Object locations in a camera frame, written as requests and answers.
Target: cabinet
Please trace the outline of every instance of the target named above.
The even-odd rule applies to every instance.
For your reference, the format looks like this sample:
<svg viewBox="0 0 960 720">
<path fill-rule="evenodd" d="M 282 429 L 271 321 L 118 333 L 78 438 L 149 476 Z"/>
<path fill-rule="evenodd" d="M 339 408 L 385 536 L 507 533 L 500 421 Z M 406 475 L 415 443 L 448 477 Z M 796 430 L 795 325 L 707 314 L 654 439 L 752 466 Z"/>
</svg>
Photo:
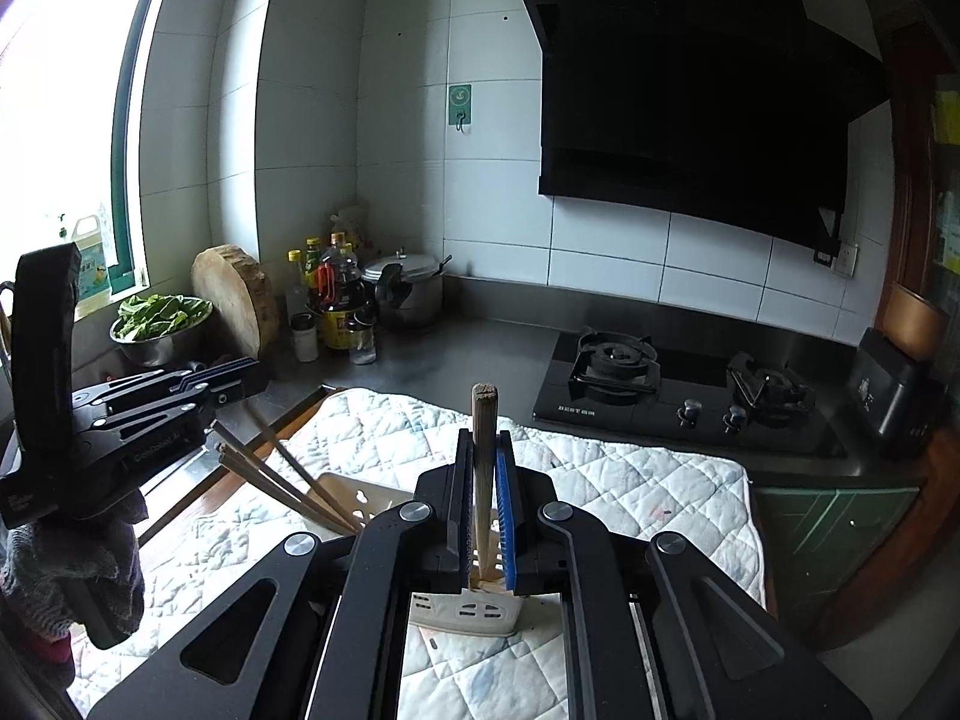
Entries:
<svg viewBox="0 0 960 720">
<path fill-rule="evenodd" d="M 918 491 L 754 488 L 779 619 L 789 630 L 802 637 L 810 629 Z"/>
</svg>

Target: quilted cloth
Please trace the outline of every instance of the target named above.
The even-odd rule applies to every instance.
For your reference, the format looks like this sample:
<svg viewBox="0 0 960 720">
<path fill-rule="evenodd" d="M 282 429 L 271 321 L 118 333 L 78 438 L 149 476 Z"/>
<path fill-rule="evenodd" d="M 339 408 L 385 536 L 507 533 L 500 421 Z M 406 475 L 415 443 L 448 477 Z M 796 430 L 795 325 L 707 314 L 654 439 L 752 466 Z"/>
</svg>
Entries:
<svg viewBox="0 0 960 720">
<path fill-rule="evenodd" d="M 452 463 L 469 417 L 405 395 L 349 389 L 323 402 L 287 442 L 312 474 L 335 471 L 414 490 L 421 472 Z M 544 471 L 560 500 L 611 531 L 687 536 L 748 594 L 764 603 L 763 554 L 744 469 L 729 460 L 664 448 L 580 439 L 501 418 L 517 464 Z M 269 463 L 301 488 L 279 456 Z M 188 538 L 147 574 L 137 634 L 108 652 L 75 640 L 82 712 L 174 635 L 302 521 L 250 485 L 191 525 Z M 400 718 L 560 720 L 566 715 L 563 624 L 555 597 L 528 599 L 508 638 L 464 637 L 410 626 Z"/>
</svg>

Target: green window frame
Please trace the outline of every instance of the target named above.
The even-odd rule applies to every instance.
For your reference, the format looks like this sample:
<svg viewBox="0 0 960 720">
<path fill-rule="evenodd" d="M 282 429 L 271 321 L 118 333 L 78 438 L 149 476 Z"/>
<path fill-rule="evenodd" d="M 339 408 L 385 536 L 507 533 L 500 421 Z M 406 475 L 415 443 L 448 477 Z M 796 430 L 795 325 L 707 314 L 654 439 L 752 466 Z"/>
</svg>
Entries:
<svg viewBox="0 0 960 720">
<path fill-rule="evenodd" d="M 133 98 L 133 69 L 143 41 L 143 28 L 152 0 L 139 0 L 133 11 L 133 21 L 127 35 L 116 100 L 113 105 L 113 132 L 110 142 L 110 210 L 113 215 L 113 238 L 117 264 L 109 269 L 110 286 L 114 293 L 136 285 L 133 267 L 133 247 L 128 213 L 127 148 L 130 128 L 131 99 Z"/>
</svg>

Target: pressure cooker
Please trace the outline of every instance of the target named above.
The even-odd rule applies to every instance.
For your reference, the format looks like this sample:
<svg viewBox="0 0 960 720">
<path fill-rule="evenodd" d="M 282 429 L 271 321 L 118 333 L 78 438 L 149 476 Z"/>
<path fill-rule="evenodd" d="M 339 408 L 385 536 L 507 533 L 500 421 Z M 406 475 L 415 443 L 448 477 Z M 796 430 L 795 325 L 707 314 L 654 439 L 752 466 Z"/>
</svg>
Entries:
<svg viewBox="0 0 960 720">
<path fill-rule="evenodd" d="M 363 279 L 373 285 L 380 322 L 397 329 L 436 322 L 443 307 L 443 267 L 449 261 L 401 249 L 366 266 Z"/>
</svg>

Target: metal screw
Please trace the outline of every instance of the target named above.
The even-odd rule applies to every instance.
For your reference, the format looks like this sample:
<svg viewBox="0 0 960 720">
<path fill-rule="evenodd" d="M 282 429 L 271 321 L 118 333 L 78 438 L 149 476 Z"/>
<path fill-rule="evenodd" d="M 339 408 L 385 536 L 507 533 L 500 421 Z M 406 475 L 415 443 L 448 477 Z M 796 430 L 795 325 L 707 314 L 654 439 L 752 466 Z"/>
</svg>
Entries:
<svg viewBox="0 0 960 720">
<path fill-rule="evenodd" d="M 430 504 L 421 501 L 411 501 L 400 507 L 400 519 L 404 522 L 423 522 L 430 514 L 433 514 Z"/>
<path fill-rule="evenodd" d="M 656 537 L 656 549 L 664 555 L 680 555 L 686 549 L 686 539 L 679 533 L 661 533 Z"/>
<path fill-rule="evenodd" d="M 297 557 L 313 552 L 315 546 L 317 546 L 317 540 L 310 536 L 310 533 L 294 533 L 283 543 L 283 550 L 287 555 Z"/>
<path fill-rule="evenodd" d="M 568 503 L 563 503 L 563 501 L 551 501 L 544 505 L 541 512 L 551 522 L 563 522 L 573 517 L 573 507 Z"/>
</svg>

